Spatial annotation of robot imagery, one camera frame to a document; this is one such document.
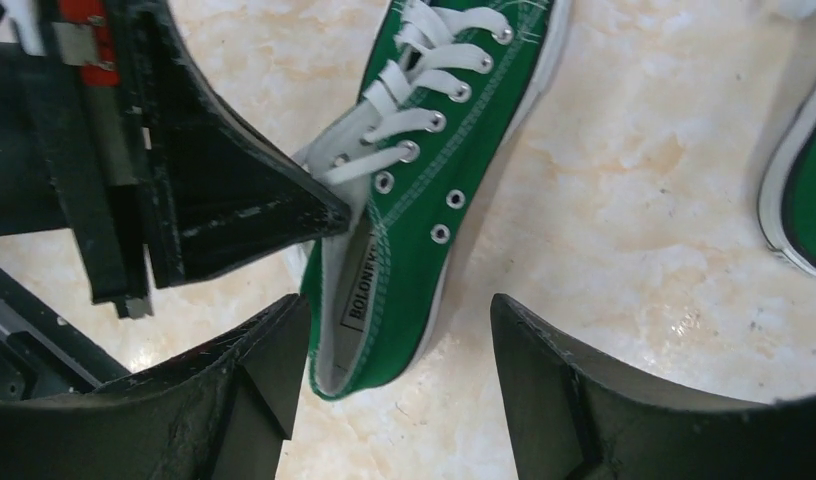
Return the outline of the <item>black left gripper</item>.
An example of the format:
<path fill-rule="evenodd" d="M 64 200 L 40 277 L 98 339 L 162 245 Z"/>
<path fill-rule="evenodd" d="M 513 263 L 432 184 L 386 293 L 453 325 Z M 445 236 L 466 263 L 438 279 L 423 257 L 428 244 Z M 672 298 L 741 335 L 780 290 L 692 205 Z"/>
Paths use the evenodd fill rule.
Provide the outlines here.
<path fill-rule="evenodd" d="M 167 2 L 0 1 L 0 26 L 0 236 L 69 229 L 93 303 L 151 314 L 140 212 L 159 288 L 348 228 L 214 91 Z"/>

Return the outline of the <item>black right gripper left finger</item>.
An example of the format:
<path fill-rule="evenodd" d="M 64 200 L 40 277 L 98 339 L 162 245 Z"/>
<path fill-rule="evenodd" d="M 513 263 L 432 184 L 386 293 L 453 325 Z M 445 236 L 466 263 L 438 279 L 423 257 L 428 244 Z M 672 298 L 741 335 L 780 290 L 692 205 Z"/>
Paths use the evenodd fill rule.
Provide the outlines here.
<path fill-rule="evenodd" d="M 0 401 L 0 479 L 271 479 L 310 330 L 289 294 L 236 328 L 89 393 Z"/>

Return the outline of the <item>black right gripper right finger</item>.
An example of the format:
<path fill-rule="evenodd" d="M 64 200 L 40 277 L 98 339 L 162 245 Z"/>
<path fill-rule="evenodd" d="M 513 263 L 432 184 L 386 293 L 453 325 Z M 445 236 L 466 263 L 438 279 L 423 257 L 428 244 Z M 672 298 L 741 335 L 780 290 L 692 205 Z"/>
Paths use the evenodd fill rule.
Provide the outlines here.
<path fill-rule="evenodd" d="M 490 318 L 522 479 L 816 479 L 816 395 L 765 405 L 680 385 L 506 294 Z"/>

